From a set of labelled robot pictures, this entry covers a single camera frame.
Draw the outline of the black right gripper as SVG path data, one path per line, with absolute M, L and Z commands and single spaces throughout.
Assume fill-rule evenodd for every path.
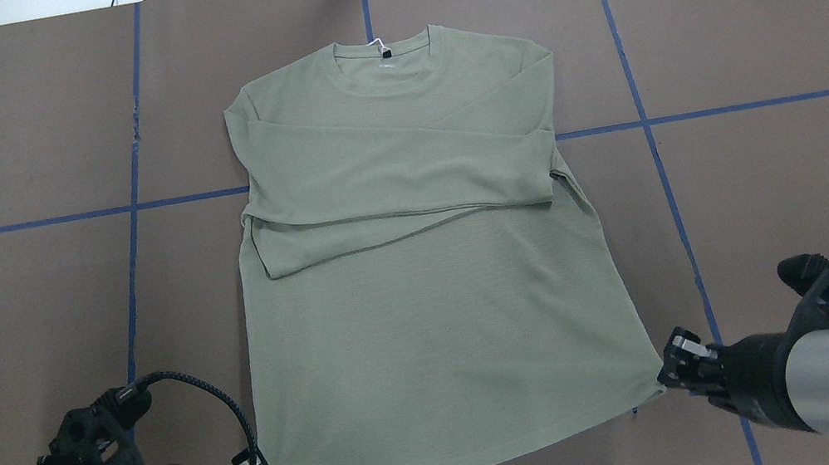
M 753 335 L 732 345 L 703 345 L 699 336 L 673 328 L 662 349 L 657 381 L 668 389 L 709 390 L 721 410 L 763 426 L 806 431 L 787 390 L 791 346 L 784 333 Z

